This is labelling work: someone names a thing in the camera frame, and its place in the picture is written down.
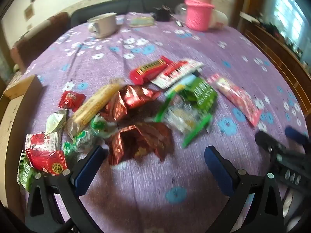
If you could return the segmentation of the clear glass jar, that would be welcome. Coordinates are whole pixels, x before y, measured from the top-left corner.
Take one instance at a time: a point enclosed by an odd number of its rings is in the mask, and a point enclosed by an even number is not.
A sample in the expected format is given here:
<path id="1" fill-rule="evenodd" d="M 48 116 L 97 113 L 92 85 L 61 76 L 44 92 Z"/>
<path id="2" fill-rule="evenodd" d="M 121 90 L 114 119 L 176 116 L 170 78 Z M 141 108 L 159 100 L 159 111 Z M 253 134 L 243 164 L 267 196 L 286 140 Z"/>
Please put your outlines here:
<path id="1" fill-rule="evenodd" d="M 185 3 L 178 4 L 175 8 L 175 14 L 185 16 L 187 13 L 187 5 Z"/>

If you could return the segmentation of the dark red foil bag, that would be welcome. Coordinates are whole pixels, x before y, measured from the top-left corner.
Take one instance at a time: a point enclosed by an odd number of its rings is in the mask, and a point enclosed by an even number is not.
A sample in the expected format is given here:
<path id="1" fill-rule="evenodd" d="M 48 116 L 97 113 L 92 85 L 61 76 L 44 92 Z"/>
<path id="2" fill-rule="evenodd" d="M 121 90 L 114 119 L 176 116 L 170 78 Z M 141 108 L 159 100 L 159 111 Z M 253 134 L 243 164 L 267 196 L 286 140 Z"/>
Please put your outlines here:
<path id="1" fill-rule="evenodd" d="M 118 165 L 154 153 L 160 161 L 173 149 L 172 131 L 164 123 L 142 122 L 119 129 L 105 140 L 109 164 Z"/>
<path id="2" fill-rule="evenodd" d="M 158 90 L 126 85 L 113 95 L 99 113 L 108 122 L 120 122 L 129 117 L 134 110 L 153 102 L 160 95 L 161 91 Z"/>

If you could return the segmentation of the cardboard box tray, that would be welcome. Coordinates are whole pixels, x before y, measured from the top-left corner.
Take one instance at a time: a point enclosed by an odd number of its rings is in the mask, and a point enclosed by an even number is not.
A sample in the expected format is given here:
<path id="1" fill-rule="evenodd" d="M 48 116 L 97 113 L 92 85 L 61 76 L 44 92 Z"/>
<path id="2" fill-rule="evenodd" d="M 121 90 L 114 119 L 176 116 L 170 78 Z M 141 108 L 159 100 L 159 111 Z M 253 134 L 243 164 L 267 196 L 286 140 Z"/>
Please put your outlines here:
<path id="1" fill-rule="evenodd" d="M 17 169 L 28 122 L 42 91 L 32 75 L 3 91 L 1 96 L 1 203 L 24 219 Z"/>

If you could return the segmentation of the green snack bag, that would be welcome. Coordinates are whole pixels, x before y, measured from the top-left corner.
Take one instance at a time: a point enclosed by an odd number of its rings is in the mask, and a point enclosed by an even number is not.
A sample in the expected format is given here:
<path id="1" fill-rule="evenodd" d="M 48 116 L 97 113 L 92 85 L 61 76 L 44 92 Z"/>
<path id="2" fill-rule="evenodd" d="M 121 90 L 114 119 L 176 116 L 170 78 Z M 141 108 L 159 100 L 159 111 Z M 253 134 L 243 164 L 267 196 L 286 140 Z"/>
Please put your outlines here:
<path id="1" fill-rule="evenodd" d="M 213 120 L 218 93 L 201 77 L 180 90 L 173 90 L 155 116 L 155 122 L 166 123 L 183 134 L 186 148 Z"/>

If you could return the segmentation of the green clear candy bag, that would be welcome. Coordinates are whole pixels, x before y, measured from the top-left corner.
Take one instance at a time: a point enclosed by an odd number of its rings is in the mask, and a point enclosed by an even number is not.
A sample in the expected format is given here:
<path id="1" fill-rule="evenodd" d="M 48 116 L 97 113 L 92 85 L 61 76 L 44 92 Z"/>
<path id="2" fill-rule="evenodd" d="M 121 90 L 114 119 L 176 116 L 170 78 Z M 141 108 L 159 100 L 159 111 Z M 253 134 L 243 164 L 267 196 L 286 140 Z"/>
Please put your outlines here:
<path id="1" fill-rule="evenodd" d="M 73 139 L 73 142 L 65 142 L 63 152 L 65 157 L 74 153 L 84 153 L 89 151 L 98 139 L 107 139 L 117 130 L 115 123 L 107 122 L 100 114 L 97 114 Z"/>

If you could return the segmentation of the pink cartoon candy packet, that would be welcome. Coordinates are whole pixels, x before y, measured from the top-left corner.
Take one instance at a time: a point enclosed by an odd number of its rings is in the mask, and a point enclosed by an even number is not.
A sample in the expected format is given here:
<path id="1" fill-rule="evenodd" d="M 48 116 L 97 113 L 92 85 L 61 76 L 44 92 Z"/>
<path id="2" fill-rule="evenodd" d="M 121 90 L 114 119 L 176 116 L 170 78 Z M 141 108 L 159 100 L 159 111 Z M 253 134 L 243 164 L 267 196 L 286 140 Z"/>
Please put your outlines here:
<path id="1" fill-rule="evenodd" d="M 230 100 L 253 126 L 257 126 L 262 110 L 244 89 L 218 73 L 211 75 L 207 82 Z"/>

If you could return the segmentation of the small black cup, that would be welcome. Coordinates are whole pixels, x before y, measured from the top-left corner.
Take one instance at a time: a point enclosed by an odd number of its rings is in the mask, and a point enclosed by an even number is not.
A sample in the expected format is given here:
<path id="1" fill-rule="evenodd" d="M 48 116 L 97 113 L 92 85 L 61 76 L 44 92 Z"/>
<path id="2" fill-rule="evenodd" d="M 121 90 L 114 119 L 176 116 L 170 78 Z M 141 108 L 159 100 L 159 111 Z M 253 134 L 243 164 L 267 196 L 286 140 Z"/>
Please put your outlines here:
<path id="1" fill-rule="evenodd" d="M 169 22 L 171 20 L 171 12 L 165 8 L 156 8 L 153 13 L 153 18 L 157 22 Z"/>

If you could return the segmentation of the pink knit-sleeved bottle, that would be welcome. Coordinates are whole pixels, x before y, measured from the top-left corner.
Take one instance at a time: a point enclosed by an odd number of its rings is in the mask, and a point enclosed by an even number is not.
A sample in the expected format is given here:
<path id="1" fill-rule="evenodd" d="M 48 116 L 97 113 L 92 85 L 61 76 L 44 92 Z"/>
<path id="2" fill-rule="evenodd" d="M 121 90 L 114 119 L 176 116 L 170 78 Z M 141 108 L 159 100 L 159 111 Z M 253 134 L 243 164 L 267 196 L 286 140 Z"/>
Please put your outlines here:
<path id="1" fill-rule="evenodd" d="M 215 6 L 212 0 L 185 0 L 187 6 L 186 26 L 192 30 L 206 32 Z"/>

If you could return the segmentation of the red white snack packet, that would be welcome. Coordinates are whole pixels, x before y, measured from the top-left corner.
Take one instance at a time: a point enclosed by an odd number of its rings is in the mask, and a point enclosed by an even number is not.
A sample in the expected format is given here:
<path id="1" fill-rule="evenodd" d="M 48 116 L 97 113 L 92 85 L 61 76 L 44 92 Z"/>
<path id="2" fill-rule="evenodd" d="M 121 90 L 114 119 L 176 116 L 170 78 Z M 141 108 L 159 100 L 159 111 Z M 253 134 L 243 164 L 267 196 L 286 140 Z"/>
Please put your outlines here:
<path id="1" fill-rule="evenodd" d="M 171 63 L 155 79 L 153 79 L 151 83 L 160 87 L 161 89 L 166 89 L 186 75 L 195 72 L 202 66 L 204 66 L 204 63 L 202 62 L 185 58 L 178 62 Z"/>

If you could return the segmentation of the white green small packet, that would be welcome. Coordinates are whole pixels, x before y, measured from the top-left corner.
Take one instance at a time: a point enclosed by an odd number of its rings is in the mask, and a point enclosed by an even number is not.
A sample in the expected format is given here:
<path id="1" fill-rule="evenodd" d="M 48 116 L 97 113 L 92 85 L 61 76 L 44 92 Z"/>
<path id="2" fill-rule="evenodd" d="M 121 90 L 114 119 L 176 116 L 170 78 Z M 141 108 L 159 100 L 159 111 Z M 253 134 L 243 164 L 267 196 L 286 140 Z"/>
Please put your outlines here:
<path id="1" fill-rule="evenodd" d="M 63 128 L 66 123 L 68 109 L 58 110 L 47 118 L 45 125 L 45 135 L 54 133 Z"/>

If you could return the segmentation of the metal spoon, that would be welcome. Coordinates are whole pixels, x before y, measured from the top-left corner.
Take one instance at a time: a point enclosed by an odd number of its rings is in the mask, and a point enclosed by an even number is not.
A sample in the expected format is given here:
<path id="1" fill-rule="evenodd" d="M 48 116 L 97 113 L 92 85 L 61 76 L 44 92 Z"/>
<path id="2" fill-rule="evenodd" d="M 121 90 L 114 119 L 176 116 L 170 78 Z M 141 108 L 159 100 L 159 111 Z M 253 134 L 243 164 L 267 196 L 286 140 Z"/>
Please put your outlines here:
<path id="1" fill-rule="evenodd" d="M 174 15 L 173 13 L 171 12 L 171 9 L 169 7 L 167 7 L 166 5 L 162 5 L 162 8 L 164 10 L 166 10 L 167 12 L 170 13 L 170 17 L 173 18 L 175 20 L 175 23 L 179 26 L 179 27 L 184 27 L 182 21 L 178 20 Z"/>

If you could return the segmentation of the small green booklet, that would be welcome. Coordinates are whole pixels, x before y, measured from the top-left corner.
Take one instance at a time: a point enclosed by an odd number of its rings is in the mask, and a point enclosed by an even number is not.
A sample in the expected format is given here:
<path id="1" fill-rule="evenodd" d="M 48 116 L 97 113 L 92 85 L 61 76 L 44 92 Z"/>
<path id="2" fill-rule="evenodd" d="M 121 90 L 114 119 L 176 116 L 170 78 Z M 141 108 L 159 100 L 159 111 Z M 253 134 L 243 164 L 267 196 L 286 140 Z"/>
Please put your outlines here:
<path id="1" fill-rule="evenodd" d="M 151 16 L 145 17 L 135 17 L 129 22 L 129 27 L 149 27 L 155 24 L 155 19 Z"/>

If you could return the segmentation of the red white small packet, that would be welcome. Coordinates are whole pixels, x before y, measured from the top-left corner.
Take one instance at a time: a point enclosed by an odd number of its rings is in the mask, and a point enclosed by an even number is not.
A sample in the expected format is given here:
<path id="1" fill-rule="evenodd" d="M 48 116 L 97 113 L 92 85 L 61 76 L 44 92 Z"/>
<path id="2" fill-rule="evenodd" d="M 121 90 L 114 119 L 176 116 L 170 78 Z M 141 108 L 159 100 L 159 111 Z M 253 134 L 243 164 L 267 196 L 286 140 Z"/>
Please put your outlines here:
<path id="1" fill-rule="evenodd" d="M 45 135 L 45 133 L 27 134 L 25 149 L 56 151 L 61 149 L 61 134 L 59 131 Z"/>

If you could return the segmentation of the small red candy packet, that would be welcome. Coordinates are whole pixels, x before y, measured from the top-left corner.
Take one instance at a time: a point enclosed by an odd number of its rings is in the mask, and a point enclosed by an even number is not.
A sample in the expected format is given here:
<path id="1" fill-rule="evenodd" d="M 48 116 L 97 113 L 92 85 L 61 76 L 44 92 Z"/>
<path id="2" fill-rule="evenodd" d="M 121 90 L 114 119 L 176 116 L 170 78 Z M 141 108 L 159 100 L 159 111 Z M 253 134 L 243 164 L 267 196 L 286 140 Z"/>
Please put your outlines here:
<path id="1" fill-rule="evenodd" d="M 84 94 L 66 90 L 62 94 L 58 106 L 59 108 L 70 109 L 76 112 L 82 106 L 85 99 L 86 96 Z"/>

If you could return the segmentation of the yellow biscuit pack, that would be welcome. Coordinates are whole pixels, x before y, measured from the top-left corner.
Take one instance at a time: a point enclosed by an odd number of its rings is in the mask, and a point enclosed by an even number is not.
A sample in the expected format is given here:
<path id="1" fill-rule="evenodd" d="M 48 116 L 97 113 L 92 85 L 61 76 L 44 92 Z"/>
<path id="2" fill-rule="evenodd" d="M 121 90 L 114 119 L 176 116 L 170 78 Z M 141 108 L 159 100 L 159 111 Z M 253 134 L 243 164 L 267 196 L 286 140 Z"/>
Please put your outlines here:
<path id="1" fill-rule="evenodd" d="M 86 102 L 84 102 L 68 119 L 65 131 L 71 140 L 79 134 L 92 118 L 110 101 L 123 87 L 122 84 L 112 83 L 102 86 Z"/>

